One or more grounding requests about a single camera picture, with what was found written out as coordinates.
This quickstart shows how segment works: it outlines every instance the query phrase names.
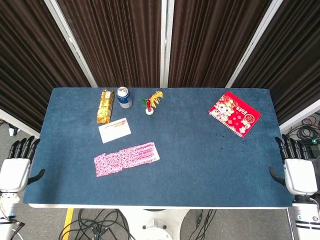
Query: brown curtain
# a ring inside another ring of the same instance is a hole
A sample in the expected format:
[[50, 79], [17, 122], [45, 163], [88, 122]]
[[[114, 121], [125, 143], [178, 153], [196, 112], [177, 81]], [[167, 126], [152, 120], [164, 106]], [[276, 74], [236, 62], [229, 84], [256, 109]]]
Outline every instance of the brown curtain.
[[0, 108], [41, 130], [55, 87], [89, 87], [43, 1], [0, 1]]
[[232, 87], [269, 89], [279, 124], [320, 99], [320, 1], [285, 0]]
[[169, 87], [224, 88], [271, 0], [175, 0]]
[[100, 87], [159, 87], [161, 0], [58, 0]]

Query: robotic hand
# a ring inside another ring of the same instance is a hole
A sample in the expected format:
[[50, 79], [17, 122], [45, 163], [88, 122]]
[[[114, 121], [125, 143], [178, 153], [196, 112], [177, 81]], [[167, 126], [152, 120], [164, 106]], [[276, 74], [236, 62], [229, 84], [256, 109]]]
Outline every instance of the robotic hand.
[[[25, 225], [16, 220], [15, 205], [19, 203], [18, 193], [27, 185], [38, 181], [44, 174], [42, 169], [34, 176], [29, 177], [30, 166], [35, 155], [35, 150], [40, 139], [34, 140], [31, 136], [21, 141], [16, 141], [9, 151], [9, 156], [4, 160], [0, 171], [0, 238], [13, 240], [18, 231]], [[13, 234], [12, 228], [17, 224]]]
[[284, 179], [279, 177], [273, 167], [269, 167], [271, 177], [294, 195], [292, 206], [300, 240], [320, 239], [320, 207], [317, 197], [319, 183], [319, 161], [310, 161], [306, 147], [286, 135], [283, 141], [276, 137], [282, 157]]

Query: spiral binding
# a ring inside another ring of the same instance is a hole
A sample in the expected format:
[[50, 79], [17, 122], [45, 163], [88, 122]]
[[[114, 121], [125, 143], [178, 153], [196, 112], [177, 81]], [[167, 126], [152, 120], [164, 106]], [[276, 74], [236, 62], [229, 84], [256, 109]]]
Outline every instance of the spiral binding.
[[228, 125], [228, 123], [226, 123], [225, 121], [221, 121], [221, 119], [216, 118], [215, 116], [211, 115], [212, 117], [214, 117], [215, 119], [217, 119], [220, 123], [222, 123], [223, 125], [225, 125], [228, 129], [230, 129], [232, 132], [234, 132], [235, 134], [237, 134], [239, 137], [242, 138], [242, 134], [237, 132], [234, 128], [231, 128], [231, 126]]

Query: blue table surface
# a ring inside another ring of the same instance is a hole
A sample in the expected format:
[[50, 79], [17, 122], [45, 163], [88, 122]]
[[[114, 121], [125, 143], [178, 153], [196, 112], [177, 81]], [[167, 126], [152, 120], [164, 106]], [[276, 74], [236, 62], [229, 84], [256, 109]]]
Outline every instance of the blue table surface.
[[[55, 88], [45, 114], [27, 204], [164, 207], [288, 207], [293, 197], [273, 181], [283, 173], [270, 92], [256, 88], [129, 88], [133, 105], [115, 98], [111, 121], [126, 118], [131, 134], [102, 143], [97, 111], [105, 88]], [[154, 114], [139, 101], [163, 91]], [[261, 113], [244, 137], [208, 114], [230, 91]], [[94, 157], [154, 142], [160, 160], [96, 177]]]

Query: small toy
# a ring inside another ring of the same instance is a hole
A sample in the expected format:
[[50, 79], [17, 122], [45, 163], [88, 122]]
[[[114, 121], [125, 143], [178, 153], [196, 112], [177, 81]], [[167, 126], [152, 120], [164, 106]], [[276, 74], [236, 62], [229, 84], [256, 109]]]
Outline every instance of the small toy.
[[156, 104], [159, 104], [159, 98], [163, 98], [163, 97], [164, 97], [164, 94], [162, 93], [162, 91], [156, 91], [148, 99], [141, 99], [143, 104], [145, 104], [146, 106], [145, 113], [147, 115], [152, 115], [154, 113], [153, 108], [156, 108]]

